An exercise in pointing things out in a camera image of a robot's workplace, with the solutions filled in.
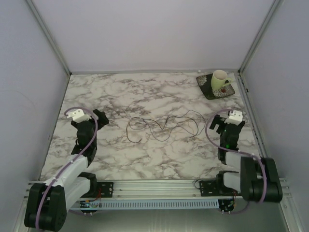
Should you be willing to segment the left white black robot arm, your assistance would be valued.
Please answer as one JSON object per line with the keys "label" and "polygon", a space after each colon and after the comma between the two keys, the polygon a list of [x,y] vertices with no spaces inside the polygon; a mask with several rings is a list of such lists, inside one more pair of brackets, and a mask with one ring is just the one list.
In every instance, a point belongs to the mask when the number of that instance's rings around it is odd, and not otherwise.
{"label": "left white black robot arm", "polygon": [[86,173],[97,152],[97,132],[109,120],[103,111],[72,107],[65,111],[77,130],[77,139],[67,163],[57,173],[29,190],[24,225],[43,231],[59,231],[67,212],[82,196],[96,192],[95,174]]}

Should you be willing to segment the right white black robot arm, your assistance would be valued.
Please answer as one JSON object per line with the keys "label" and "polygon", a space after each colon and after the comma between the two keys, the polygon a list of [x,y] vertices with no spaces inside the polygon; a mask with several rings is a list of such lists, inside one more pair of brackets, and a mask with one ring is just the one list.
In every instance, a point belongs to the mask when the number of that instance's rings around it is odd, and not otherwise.
{"label": "right white black robot arm", "polygon": [[228,112],[227,118],[216,114],[205,127],[207,139],[218,148],[218,160],[238,169],[223,172],[222,185],[239,192],[246,201],[279,203],[283,191],[274,159],[260,158],[238,148],[239,134],[245,124],[242,119],[238,111]]}

